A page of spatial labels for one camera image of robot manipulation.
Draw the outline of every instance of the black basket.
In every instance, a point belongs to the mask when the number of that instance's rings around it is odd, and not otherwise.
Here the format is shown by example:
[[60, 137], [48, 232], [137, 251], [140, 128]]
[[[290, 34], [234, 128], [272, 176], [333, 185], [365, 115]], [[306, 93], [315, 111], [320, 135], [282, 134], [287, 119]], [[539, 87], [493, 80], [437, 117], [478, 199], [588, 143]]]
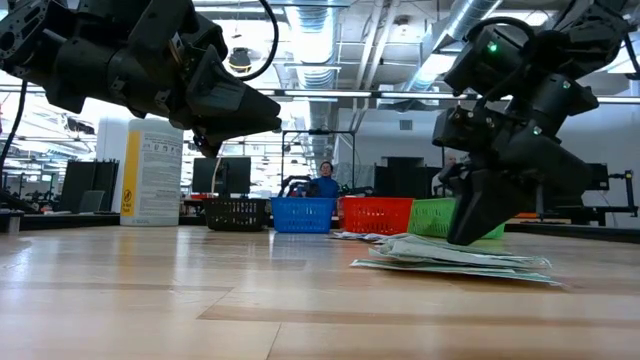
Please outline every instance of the black basket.
[[216, 231], [262, 231], [267, 225], [265, 199], [203, 199], [207, 226]]

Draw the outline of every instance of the desk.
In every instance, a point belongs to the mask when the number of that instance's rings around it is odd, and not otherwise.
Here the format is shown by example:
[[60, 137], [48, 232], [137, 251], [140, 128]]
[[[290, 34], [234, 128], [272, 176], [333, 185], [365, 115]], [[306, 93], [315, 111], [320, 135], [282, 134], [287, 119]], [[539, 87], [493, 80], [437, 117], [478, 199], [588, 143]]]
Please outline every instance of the desk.
[[485, 246], [547, 256], [570, 287], [352, 269], [368, 245], [321, 235], [22, 232], [0, 237], [0, 354], [640, 358], [640, 247], [509, 233]]
[[68, 229], [120, 225], [120, 214], [114, 215], [25, 215], [20, 231]]

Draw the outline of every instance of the stack of paper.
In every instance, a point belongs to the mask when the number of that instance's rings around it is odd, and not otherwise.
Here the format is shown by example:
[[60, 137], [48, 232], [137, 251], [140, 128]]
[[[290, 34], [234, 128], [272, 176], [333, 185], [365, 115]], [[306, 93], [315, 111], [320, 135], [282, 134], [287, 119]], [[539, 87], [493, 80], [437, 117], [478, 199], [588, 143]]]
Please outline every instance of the stack of paper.
[[389, 270], [479, 275], [562, 285], [538, 271], [551, 268], [542, 257], [514, 256], [458, 246], [412, 234], [378, 235], [369, 255], [380, 260], [355, 260], [351, 266]]
[[344, 232], [335, 232], [329, 235], [330, 239], [338, 239], [338, 240], [362, 240], [362, 241], [377, 241], [388, 238], [387, 235], [380, 234], [360, 234], [360, 233], [350, 233], [348, 231]]

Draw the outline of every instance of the man in blue shirt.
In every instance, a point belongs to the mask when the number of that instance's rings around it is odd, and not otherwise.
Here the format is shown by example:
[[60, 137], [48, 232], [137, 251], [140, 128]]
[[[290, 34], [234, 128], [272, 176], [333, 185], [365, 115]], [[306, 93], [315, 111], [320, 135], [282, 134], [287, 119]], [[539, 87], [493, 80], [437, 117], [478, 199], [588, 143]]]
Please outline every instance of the man in blue shirt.
[[321, 198], [338, 198], [338, 191], [340, 186], [338, 182], [331, 178], [333, 174], [333, 165], [325, 161], [320, 165], [320, 177], [311, 180], [312, 185], [316, 185], [318, 188], [316, 197]]

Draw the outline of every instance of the person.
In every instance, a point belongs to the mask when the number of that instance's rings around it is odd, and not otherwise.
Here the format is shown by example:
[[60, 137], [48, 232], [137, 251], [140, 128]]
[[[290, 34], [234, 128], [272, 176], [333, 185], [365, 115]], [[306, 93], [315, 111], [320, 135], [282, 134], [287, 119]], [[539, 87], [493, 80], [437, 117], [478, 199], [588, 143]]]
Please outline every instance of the person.
[[311, 180], [311, 186], [316, 187], [314, 192], [316, 192], [315, 197], [320, 198], [338, 198], [338, 191], [340, 190], [340, 186], [338, 182], [331, 178], [333, 175], [333, 164], [328, 161], [320, 164], [320, 177]]
[[[458, 158], [456, 157], [456, 154], [453, 153], [452, 150], [447, 150], [444, 153], [444, 166], [452, 166], [458, 163]], [[438, 179], [438, 176], [440, 176], [440, 174], [438, 173], [438, 175], [433, 177], [433, 180], [431, 181], [431, 186], [433, 188], [433, 193], [434, 195], [438, 196], [438, 197], [451, 197], [453, 196], [453, 192], [451, 191], [451, 189], [447, 189], [445, 187], [445, 185], [440, 182], [440, 179]]]

